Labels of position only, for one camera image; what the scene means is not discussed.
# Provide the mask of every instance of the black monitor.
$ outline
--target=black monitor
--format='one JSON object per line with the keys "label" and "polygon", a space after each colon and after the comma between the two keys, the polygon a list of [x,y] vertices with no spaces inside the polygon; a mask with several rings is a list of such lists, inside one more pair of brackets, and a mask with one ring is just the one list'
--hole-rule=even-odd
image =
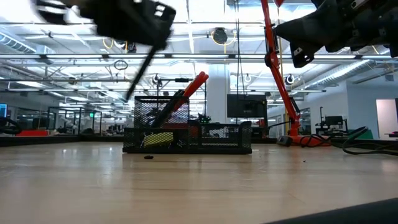
{"label": "black monitor", "polygon": [[226,99],[229,118],[265,118],[267,119],[266,95],[228,94]]}
{"label": "black monitor", "polygon": [[343,124],[343,116],[327,116],[327,117],[325,117],[325,124],[327,126],[342,125]]}

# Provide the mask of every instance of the ceiling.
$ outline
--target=ceiling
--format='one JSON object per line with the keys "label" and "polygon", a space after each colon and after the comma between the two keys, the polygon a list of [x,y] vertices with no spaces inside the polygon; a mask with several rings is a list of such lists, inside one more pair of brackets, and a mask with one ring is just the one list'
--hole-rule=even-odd
{"label": "ceiling", "polygon": [[[239,92],[243,90],[276,90],[275,81],[271,71],[264,64],[264,54],[266,46],[264,44],[264,15],[262,13],[259,0],[241,0],[239,12],[229,4],[230,0],[162,0],[164,4],[176,9],[177,15],[173,24],[173,34],[168,41],[167,48],[159,52],[160,54],[181,54],[182,58],[157,58],[147,69],[144,79],[140,82],[135,95],[154,95],[156,87],[152,82],[155,75],[160,78],[193,78],[200,71],[208,72],[209,66],[214,63],[228,64],[231,72],[231,91],[237,89],[238,62],[236,59],[220,59],[207,57],[206,54],[229,55],[238,53],[238,41],[236,38],[236,18],[239,18],[239,48],[242,57],[246,57],[242,62],[242,75],[239,74]],[[275,22],[284,22],[307,15],[315,10],[315,6],[309,0],[287,1],[279,10],[274,4],[270,5],[271,19]],[[6,34],[15,40],[37,50],[37,54],[125,54],[124,46],[118,47],[119,43],[112,39],[100,37],[95,34],[95,25],[88,19],[78,16],[78,9],[73,7],[68,11],[67,21],[72,26],[55,26],[46,24],[33,10],[30,0],[0,1],[0,34]],[[218,45],[211,38],[215,28],[224,28],[228,35],[227,44]],[[317,54],[319,60],[304,68],[294,68],[290,56],[289,43],[280,40],[280,51],[286,60],[282,61],[282,71],[285,75],[293,75],[295,79],[294,88],[301,88],[305,83],[314,82],[321,78],[323,74],[342,65],[349,65],[355,60],[341,58],[339,55],[368,54],[376,55],[375,50],[381,51],[383,47],[366,47],[359,52],[350,52],[343,49],[334,54],[328,54],[324,49]],[[137,45],[136,54],[130,55],[129,59],[122,59],[128,64],[125,70],[118,70],[114,63],[118,59],[107,58],[76,58],[68,59],[51,58],[51,64],[41,63],[34,59],[7,58],[3,57],[0,73],[3,79],[27,79],[39,80],[47,79],[52,82],[43,83],[40,87],[29,86],[19,83],[11,83],[9,88],[48,88],[57,90],[97,90],[76,93],[71,91],[52,91],[54,97],[59,97],[64,101],[65,96],[75,96],[88,100],[69,101],[84,103],[105,102],[110,98],[110,102],[121,103],[124,90],[129,87],[129,80],[134,78],[143,57],[134,58],[132,55],[146,54],[149,48]],[[21,51],[14,50],[4,43],[0,44],[0,54],[22,54]],[[382,68],[375,65],[371,72],[382,72]],[[80,80],[77,84],[71,85],[65,80],[75,78]],[[163,87],[163,91],[170,94],[178,89],[185,88],[188,83],[170,82]],[[99,94],[98,90],[121,90],[104,91]],[[302,99],[308,93],[294,95]],[[196,99],[192,112],[202,112],[204,108],[204,92],[198,90],[193,96]],[[278,93],[272,93],[271,98],[278,99]]]}

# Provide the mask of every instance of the desk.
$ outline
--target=desk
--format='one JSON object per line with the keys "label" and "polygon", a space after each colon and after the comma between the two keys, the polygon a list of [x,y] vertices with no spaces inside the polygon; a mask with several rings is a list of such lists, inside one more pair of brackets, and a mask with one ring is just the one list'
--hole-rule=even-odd
{"label": "desk", "polygon": [[398,196],[391,156],[254,144],[145,160],[122,147],[0,148],[0,223],[266,223]]}

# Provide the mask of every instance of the column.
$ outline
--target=column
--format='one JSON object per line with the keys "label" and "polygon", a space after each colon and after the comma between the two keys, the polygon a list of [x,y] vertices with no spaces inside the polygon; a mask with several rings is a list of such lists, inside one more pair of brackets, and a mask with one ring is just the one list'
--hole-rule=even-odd
{"label": "column", "polygon": [[211,122],[228,124],[226,116],[226,95],[230,91],[229,65],[209,65],[207,79],[207,115]]}

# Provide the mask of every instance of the red robot arm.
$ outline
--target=red robot arm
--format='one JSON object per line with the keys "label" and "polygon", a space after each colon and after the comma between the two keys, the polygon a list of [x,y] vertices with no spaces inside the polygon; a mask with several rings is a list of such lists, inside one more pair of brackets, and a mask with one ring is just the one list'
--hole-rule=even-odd
{"label": "red robot arm", "polygon": [[[280,7],[285,0],[274,0],[277,7]],[[278,87],[279,93],[284,101],[287,113],[291,121],[291,127],[289,131],[290,136],[299,135],[300,127],[300,113],[297,113],[297,105],[292,101],[289,96],[289,92],[286,90],[284,85],[283,77],[279,72],[279,59],[278,59],[278,49],[277,49],[277,39],[274,35],[273,24],[271,22],[269,14],[268,0],[261,0],[262,11],[264,12],[264,20],[266,22],[266,42],[267,42],[267,54],[266,54],[266,65],[271,69],[272,75],[274,76],[276,85]]]}

